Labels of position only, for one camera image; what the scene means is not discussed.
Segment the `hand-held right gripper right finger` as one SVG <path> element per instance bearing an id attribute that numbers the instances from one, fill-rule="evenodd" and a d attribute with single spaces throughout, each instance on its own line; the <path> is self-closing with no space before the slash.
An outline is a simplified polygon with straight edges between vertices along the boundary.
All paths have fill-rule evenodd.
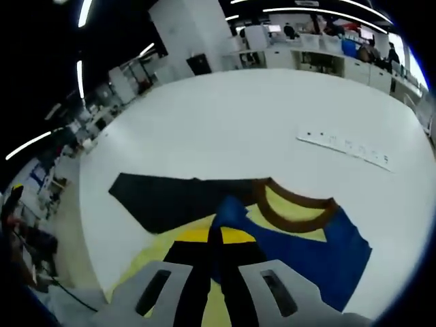
<path id="1" fill-rule="evenodd" d="M 356 313 L 342 313 L 319 288 L 280 260 L 266 260 L 247 233 L 221 230 L 221 292 L 232 326 L 371 326 Z"/>

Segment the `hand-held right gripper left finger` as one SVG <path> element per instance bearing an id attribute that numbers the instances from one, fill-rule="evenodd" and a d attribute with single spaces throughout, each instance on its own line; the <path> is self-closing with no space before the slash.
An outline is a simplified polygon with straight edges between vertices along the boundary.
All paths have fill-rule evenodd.
<path id="1" fill-rule="evenodd" d="M 150 261 L 115 287 L 92 326 L 201 326 L 211 289 L 208 232 L 176 240 L 163 261 Z"/>

